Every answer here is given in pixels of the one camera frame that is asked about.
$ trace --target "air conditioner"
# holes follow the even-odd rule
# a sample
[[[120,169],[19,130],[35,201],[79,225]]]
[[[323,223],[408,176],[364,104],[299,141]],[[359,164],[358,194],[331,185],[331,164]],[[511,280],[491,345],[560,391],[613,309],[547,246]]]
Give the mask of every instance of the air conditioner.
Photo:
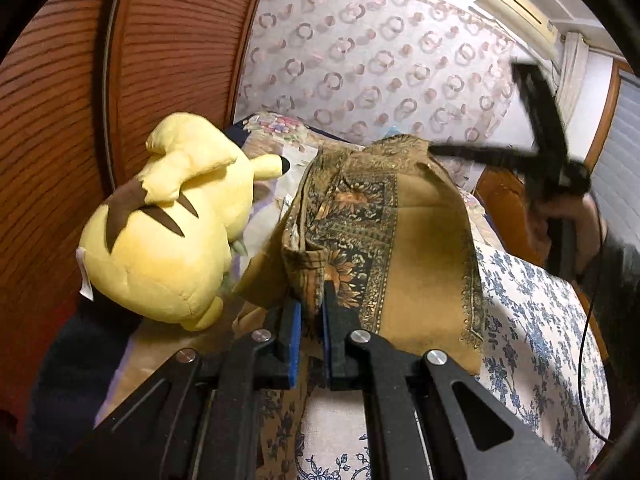
[[[513,31],[543,59],[558,62],[558,29],[529,0],[476,0],[476,5]]]

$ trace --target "blue floral fabric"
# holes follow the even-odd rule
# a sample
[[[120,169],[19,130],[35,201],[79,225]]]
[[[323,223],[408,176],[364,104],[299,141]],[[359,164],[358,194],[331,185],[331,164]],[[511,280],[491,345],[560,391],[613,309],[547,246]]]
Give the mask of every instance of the blue floral fabric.
[[[580,476],[602,448],[578,403],[582,306],[567,282],[543,269],[484,244],[476,245],[476,253],[486,300],[484,366],[478,380]],[[319,366],[313,361],[310,377]],[[582,375],[586,411],[606,435],[609,392],[591,332]],[[295,469],[287,479],[370,479],[362,394],[331,392],[314,382],[296,437]]]

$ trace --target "person's arm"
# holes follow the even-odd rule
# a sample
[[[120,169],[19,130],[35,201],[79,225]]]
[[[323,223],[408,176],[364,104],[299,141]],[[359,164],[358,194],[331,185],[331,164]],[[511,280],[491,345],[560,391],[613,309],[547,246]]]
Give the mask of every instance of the person's arm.
[[[611,366],[640,398],[640,253],[608,232],[593,199],[558,197],[527,209],[527,235],[543,258],[549,252],[548,218],[575,222],[578,284],[590,301]],[[600,246],[600,229],[604,243]]]

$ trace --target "silver screw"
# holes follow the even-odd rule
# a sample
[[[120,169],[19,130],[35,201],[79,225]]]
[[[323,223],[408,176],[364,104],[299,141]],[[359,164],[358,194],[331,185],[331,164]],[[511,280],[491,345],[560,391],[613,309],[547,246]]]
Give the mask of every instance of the silver screw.
[[[447,362],[447,355],[442,350],[429,350],[427,361],[432,365],[443,365]]]
[[[251,334],[251,338],[258,343],[266,343],[269,339],[271,339],[271,332],[269,332],[266,328],[259,328],[258,330],[254,330]]]
[[[193,348],[183,348],[176,352],[175,358],[179,363],[187,364],[196,358],[196,351]]]
[[[353,332],[351,332],[351,340],[354,343],[368,343],[369,341],[371,341],[371,334],[362,329],[354,330]]]

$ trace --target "yellow plush toy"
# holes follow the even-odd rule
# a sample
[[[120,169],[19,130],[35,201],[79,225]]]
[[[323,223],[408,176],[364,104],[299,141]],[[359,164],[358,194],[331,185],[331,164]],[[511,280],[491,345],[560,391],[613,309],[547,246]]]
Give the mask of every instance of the yellow plush toy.
[[[79,254],[91,284],[158,321],[202,330],[220,316],[230,243],[249,217],[254,180],[284,174],[279,155],[246,155],[205,118],[176,113],[146,140],[146,166],[91,216]]]

